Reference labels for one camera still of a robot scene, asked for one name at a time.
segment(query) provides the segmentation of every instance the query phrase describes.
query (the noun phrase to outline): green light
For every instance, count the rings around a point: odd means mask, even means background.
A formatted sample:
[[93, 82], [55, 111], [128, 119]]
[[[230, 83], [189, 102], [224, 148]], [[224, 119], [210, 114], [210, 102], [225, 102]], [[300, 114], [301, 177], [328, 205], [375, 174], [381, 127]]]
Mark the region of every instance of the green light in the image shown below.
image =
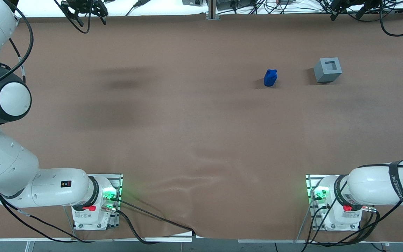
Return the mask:
[[102, 195], [105, 199], [111, 199], [116, 196], [116, 189], [113, 187], [104, 188], [102, 190]]
[[326, 194], [329, 193], [329, 188], [327, 187], [317, 187], [315, 188], [315, 195], [317, 197], [322, 198], [323, 200], [326, 199]]

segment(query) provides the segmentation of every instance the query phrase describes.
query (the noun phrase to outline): square hole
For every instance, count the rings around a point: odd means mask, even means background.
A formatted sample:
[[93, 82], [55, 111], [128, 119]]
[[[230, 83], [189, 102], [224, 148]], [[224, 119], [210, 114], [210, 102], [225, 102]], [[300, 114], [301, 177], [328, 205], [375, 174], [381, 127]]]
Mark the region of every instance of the square hole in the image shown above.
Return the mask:
[[324, 62], [325, 70], [337, 70], [337, 65], [335, 62]]

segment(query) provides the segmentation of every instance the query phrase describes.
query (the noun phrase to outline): table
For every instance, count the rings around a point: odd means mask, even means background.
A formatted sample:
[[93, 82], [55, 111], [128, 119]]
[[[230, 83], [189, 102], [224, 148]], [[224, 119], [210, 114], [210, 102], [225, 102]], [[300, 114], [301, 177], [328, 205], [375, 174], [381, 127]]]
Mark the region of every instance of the table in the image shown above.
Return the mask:
[[[2, 129], [41, 168], [124, 174], [123, 199], [199, 236], [292, 240], [308, 206], [306, 174], [403, 159], [403, 38], [384, 35], [377, 23], [327, 15], [113, 17], [82, 35], [64, 19], [31, 21], [32, 109]], [[386, 27], [403, 32], [403, 15], [388, 17]], [[26, 49], [23, 24], [13, 40]], [[344, 73], [318, 85], [312, 67], [335, 56]], [[9, 45], [0, 60], [16, 63]], [[278, 81], [264, 88], [272, 68]], [[25, 211], [69, 230], [61, 206]], [[183, 232], [128, 214], [141, 236]], [[78, 234], [132, 237], [125, 224]], [[38, 235], [0, 206], [0, 238], [30, 237]], [[341, 237], [322, 233], [318, 241]], [[403, 242], [403, 207], [368, 240]]]

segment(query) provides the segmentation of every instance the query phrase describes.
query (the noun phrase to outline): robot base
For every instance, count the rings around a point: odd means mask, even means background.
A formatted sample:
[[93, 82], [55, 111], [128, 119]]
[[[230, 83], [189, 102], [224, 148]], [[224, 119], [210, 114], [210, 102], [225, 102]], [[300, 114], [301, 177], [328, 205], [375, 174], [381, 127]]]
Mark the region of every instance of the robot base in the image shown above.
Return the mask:
[[121, 174], [89, 174], [99, 184], [99, 194], [96, 202], [93, 204], [94, 211], [85, 209], [76, 211], [72, 209], [72, 218], [74, 219], [75, 230], [106, 230], [114, 228], [119, 224], [119, 215], [110, 211], [118, 206], [118, 202], [109, 200], [111, 197], [119, 197], [117, 190], [122, 183]]
[[[332, 202], [335, 200], [334, 183], [337, 178], [337, 176], [326, 176], [312, 190], [312, 198], [323, 198], [322, 200], [313, 202], [314, 209], [332, 205]], [[320, 210], [321, 219], [325, 218], [327, 211], [328, 209]], [[320, 228], [324, 228], [327, 231], [357, 231], [361, 218], [362, 210], [344, 211], [343, 206], [338, 201], [335, 201], [323, 222], [323, 227]]]

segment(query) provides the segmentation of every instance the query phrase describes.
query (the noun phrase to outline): blue object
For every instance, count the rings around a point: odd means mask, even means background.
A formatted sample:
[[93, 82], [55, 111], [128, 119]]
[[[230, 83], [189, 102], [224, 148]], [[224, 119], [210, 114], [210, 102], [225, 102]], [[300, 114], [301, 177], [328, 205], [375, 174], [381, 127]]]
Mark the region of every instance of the blue object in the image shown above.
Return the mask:
[[275, 70], [267, 70], [265, 76], [264, 76], [264, 85], [265, 86], [273, 86], [276, 82], [276, 79], [278, 78], [278, 75], [276, 74], [276, 69]]

